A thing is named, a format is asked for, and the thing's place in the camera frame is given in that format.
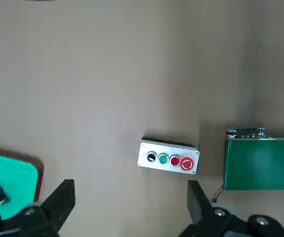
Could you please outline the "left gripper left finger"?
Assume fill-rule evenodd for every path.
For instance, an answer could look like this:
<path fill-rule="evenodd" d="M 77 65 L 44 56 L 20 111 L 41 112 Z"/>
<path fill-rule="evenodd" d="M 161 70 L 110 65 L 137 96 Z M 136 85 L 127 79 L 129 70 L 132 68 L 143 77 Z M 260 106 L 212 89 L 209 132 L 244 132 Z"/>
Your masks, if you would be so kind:
<path fill-rule="evenodd" d="M 27 206 L 5 220 L 0 216 L 0 237 L 58 237 L 75 204 L 75 182 L 65 179 L 42 204 Z"/>

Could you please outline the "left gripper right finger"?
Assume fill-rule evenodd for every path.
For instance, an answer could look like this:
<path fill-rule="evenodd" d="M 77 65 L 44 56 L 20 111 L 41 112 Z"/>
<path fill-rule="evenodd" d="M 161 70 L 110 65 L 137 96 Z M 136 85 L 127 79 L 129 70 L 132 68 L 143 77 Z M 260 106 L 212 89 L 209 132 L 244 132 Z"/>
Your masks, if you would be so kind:
<path fill-rule="evenodd" d="M 254 214 L 244 221 L 212 206 L 198 181 L 188 181 L 187 207 L 192 223 L 181 237 L 284 237 L 284 227 L 269 216 Z"/>

